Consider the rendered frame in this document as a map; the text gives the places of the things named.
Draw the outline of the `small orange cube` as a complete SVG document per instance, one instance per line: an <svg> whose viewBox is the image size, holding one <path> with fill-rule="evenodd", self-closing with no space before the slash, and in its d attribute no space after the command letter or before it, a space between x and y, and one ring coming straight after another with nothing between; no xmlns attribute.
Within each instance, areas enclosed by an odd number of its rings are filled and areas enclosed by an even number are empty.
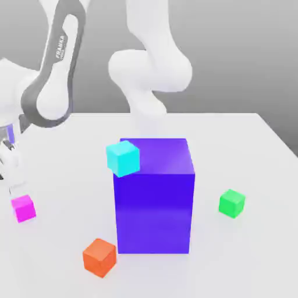
<svg viewBox="0 0 298 298"><path fill-rule="evenodd" d="M84 268L100 278L116 264L116 246L102 239L95 239L83 251Z"/></svg>

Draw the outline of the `small green cube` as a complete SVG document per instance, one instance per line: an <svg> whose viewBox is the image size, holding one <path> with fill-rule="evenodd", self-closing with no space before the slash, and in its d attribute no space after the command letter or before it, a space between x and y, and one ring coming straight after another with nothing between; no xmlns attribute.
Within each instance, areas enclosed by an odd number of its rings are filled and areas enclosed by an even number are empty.
<svg viewBox="0 0 298 298"><path fill-rule="evenodd" d="M219 212L236 218L244 209L246 196L232 189L227 190L220 196Z"/></svg>

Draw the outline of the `small cyan cube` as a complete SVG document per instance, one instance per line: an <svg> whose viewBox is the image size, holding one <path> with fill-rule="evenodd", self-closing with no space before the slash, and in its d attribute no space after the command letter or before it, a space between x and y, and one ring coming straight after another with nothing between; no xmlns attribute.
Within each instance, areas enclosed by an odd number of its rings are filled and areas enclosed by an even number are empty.
<svg viewBox="0 0 298 298"><path fill-rule="evenodd" d="M118 178L140 170L140 150L128 140L106 147L107 167Z"/></svg>

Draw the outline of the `small magenta cube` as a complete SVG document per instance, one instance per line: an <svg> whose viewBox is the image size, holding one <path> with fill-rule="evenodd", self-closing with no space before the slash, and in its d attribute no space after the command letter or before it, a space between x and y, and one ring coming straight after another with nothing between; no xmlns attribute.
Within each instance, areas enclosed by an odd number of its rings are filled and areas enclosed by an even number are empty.
<svg viewBox="0 0 298 298"><path fill-rule="evenodd" d="M15 198L11 201L18 223L36 217L34 203L29 195Z"/></svg>

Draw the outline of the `large purple box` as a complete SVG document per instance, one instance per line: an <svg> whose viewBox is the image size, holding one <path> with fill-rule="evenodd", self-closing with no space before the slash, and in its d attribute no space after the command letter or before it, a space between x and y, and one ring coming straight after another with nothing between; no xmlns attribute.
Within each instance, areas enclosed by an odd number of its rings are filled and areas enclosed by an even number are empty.
<svg viewBox="0 0 298 298"><path fill-rule="evenodd" d="M133 139L140 171L114 177L120 254L187 254L195 170L186 139Z"/></svg>

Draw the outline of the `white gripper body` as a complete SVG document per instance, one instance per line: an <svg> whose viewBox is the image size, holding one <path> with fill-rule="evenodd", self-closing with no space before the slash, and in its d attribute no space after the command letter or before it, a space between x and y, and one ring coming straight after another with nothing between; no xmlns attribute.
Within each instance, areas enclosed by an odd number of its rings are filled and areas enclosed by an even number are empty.
<svg viewBox="0 0 298 298"><path fill-rule="evenodd" d="M20 160L17 149L0 148L0 175L8 187L20 180Z"/></svg>

